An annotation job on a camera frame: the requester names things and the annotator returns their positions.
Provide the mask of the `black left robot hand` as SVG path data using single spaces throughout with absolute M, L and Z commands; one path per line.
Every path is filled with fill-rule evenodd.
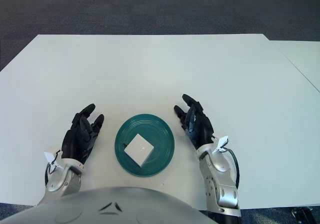
M 93 123 L 88 121 L 95 108 L 95 104 L 92 103 L 74 115 L 71 127 L 62 142 L 63 159 L 74 159 L 85 164 L 89 158 L 104 122 L 103 114 L 100 114 Z

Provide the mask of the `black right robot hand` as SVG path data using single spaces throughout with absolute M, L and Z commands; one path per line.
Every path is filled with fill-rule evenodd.
M 189 107 L 188 111 L 184 112 L 175 105 L 174 112 L 195 149 L 213 143 L 214 129 L 209 118 L 204 114 L 202 105 L 187 94 L 183 94 L 182 99 Z

